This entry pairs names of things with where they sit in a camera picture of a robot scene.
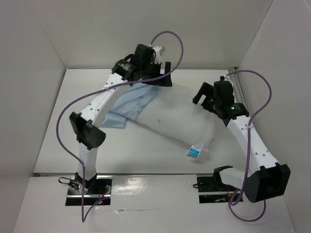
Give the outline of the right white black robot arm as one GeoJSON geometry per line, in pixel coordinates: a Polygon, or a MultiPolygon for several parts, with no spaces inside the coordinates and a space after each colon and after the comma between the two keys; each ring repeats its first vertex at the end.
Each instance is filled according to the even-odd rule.
{"type": "Polygon", "coordinates": [[[204,82],[192,102],[198,104],[202,96],[205,97],[201,103],[203,109],[223,121],[235,136],[247,163],[245,171],[232,166],[214,169],[213,187],[217,190],[224,190],[228,185],[238,188],[252,203],[282,196],[290,177],[290,168],[286,164],[281,165],[268,151],[246,107],[235,102],[233,85],[224,77],[213,85],[204,82]]]}

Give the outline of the white pillow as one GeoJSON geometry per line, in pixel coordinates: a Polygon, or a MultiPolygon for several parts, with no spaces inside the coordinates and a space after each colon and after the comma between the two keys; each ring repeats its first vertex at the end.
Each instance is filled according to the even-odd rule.
{"type": "Polygon", "coordinates": [[[156,87],[155,97],[135,121],[149,129],[206,152],[214,140],[214,115],[192,103],[197,91],[174,84],[156,87]]]}

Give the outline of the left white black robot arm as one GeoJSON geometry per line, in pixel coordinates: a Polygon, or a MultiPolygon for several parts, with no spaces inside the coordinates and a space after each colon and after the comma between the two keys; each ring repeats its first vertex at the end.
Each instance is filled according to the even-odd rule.
{"type": "Polygon", "coordinates": [[[164,52],[164,46],[137,45],[133,54],[115,63],[103,87],[104,91],[80,112],[70,114],[69,120],[79,145],[80,163],[75,180],[84,193],[92,193],[96,188],[97,152],[106,139],[106,134],[100,129],[101,124],[119,97],[129,90],[131,82],[144,80],[149,85],[172,86],[170,62],[165,63],[166,77],[158,78],[161,76],[161,56],[164,52]]]}

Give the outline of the light blue pillowcase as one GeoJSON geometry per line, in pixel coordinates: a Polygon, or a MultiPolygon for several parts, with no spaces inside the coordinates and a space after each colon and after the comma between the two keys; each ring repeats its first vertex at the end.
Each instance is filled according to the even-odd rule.
{"type": "Polygon", "coordinates": [[[159,86],[137,83],[123,94],[102,121],[102,128],[124,129],[127,120],[136,120],[144,108],[158,95],[159,86]]]}

